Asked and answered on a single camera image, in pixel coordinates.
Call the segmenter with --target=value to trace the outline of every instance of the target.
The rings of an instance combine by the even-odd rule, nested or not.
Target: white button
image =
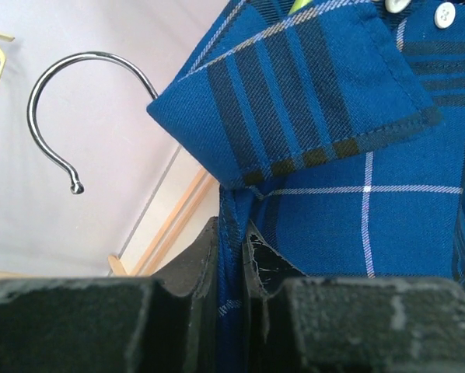
[[[451,2],[443,2],[435,12],[435,25],[439,29],[446,29],[456,18],[456,7]]]
[[[390,13],[400,13],[409,4],[411,0],[385,0],[386,10]]]

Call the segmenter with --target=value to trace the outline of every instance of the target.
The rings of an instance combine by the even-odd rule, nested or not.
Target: silver hook
[[[143,86],[148,91],[149,95],[152,99],[158,98],[158,93],[156,93],[155,89],[153,88],[152,83],[146,77],[146,75],[134,64],[126,59],[119,57],[115,54],[106,53],[106,52],[99,52],[99,51],[91,51],[91,52],[82,52],[73,54],[71,56],[67,56],[62,58],[60,61],[52,64],[37,80],[36,84],[32,88],[32,92],[30,93],[29,102],[27,103],[27,123],[29,124],[29,130],[32,134],[32,138],[36,142],[37,146],[40,150],[56,165],[64,169],[69,175],[70,180],[72,181],[72,185],[70,186],[70,190],[73,194],[81,194],[84,191],[84,186],[80,182],[79,174],[77,170],[67,161],[65,161],[60,155],[53,151],[46,144],[43,137],[40,134],[39,127],[37,126],[37,103],[39,102],[40,94],[43,92],[44,87],[46,84],[53,78],[60,70],[63,70],[67,66],[74,64],[80,61],[88,61],[88,60],[101,60],[101,61],[108,61],[114,64],[118,64],[119,66],[126,68],[132,74],[134,74],[139,81],[143,84]]]

